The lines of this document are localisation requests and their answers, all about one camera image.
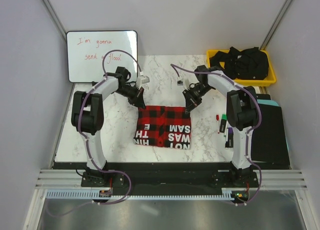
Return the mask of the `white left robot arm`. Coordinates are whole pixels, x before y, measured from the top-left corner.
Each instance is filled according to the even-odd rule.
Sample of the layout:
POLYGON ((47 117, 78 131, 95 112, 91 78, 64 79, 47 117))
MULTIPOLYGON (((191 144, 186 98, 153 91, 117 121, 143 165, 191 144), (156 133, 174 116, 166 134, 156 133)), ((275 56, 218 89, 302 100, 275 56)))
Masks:
POLYGON ((71 124, 81 135, 85 144, 87 169, 95 171, 92 180, 98 186, 106 186, 110 175, 106 168, 101 141, 104 125, 104 100, 113 93, 128 99, 129 104, 145 109, 144 88, 129 83, 130 72, 117 67, 114 73, 107 73, 99 82, 92 82, 88 91, 76 91, 73 95, 71 124))

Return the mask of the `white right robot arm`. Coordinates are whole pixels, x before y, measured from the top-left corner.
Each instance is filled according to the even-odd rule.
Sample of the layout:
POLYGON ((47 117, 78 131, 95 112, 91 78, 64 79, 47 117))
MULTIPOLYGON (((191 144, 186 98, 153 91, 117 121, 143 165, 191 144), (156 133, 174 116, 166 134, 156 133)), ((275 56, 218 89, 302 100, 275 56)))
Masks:
POLYGON ((198 66, 193 73, 198 82, 184 89, 185 112, 188 114, 202 102, 202 97, 211 89, 226 97, 226 119, 233 130, 232 171, 229 181, 233 186, 242 186, 247 181, 245 171, 252 165, 251 146, 253 131, 262 122, 262 112, 257 102, 255 89, 238 84, 221 68, 198 66))

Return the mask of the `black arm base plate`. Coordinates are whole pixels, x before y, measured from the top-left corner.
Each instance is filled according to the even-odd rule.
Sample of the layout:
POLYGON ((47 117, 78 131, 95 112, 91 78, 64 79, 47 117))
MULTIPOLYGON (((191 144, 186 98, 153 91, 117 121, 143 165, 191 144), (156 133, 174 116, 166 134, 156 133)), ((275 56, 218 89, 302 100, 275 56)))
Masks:
POLYGON ((223 188, 258 187, 250 167, 236 170, 230 163, 115 163, 105 173, 85 168, 82 187, 110 187, 113 194, 131 196, 220 195, 223 188))

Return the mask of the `red black plaid shirt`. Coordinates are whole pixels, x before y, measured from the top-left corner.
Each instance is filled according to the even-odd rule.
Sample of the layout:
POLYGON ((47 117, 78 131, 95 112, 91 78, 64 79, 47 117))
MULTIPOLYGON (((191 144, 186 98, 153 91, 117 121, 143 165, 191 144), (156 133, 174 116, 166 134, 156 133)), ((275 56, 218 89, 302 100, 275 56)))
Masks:
POLYGON ((191 117, 185 107, 146 106, 139 108, 134 144, 189 150, 191 117))

